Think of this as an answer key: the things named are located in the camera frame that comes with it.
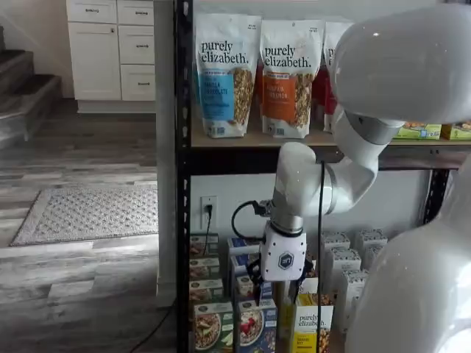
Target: shelving unit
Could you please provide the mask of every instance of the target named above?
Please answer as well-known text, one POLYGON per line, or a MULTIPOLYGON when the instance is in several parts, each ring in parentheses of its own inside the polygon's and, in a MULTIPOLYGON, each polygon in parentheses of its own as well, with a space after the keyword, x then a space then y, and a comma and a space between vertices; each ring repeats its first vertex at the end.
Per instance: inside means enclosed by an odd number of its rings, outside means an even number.
MULTIPOLYGON (((193 59, 193 1, 177 0, 174 14, 175 53, 175 160, 177 171, 177 325, 178 352, 188 352, 188 257, 191 177, 198 175, 264 174, 276 171, 281 145, 261 131, 259 117, 251 117, 243 138, 212 139, 191 106, 193 59)), ((342 158, 333 136, 313 126, 301 142, 310 146, 317 160, 335 163, 342 158)), ((380 155, 380 169, 430 170, 431 183, 426 200, 424 223, 441 207, 449 170, 457 169, 471 152, 471 141, 394 140, 380 155)), ((333 353, 342 353, 342 339, 333 337, 333 353)))

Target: gray wood floor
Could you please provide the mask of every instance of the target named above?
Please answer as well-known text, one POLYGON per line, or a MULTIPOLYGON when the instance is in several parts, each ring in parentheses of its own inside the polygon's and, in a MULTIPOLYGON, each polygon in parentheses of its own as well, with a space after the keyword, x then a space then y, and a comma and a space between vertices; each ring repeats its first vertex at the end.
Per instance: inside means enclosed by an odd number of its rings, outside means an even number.
MULTIPOLYGON (((159 322, 157 235, 7 248, 38 191, 155 183, 152 116, 66 102, 37 137, 0 150, 0 352, 125 353, 159 322)), ((140 352, 173 352, 171 315, 140 352)))

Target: white wall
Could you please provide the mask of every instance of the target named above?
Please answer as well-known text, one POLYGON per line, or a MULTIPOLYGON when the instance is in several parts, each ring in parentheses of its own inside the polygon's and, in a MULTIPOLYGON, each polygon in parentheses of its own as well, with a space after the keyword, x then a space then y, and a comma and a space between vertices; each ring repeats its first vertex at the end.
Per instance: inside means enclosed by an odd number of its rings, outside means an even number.
POLYGON ((63 94, 74 96, 66 0, 0 0, 0 24, 9 49, 32 51, 38 74, 62 77, 63 94))

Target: doormat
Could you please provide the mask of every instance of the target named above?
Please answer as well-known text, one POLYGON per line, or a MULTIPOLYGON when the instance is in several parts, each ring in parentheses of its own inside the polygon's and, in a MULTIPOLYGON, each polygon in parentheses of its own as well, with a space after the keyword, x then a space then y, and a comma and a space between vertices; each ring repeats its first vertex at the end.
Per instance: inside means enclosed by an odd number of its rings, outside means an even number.
POLYGON ((157 231, 157 185, 45 189, 10 246, 145 235, 157 231))

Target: electrical outlet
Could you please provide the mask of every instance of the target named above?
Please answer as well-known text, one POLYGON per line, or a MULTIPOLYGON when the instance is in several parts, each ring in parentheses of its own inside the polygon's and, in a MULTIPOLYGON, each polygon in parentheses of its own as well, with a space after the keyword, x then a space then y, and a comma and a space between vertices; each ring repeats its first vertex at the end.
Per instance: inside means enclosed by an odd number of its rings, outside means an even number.
POLYGON ((211 216, 210 231, 218 226, 218 198, 217 196, 202 196, 201 198, 201 229, 206 232, 208 228, 208 213, 205 207, 209 204, 213 205, 213 215, 211 216))

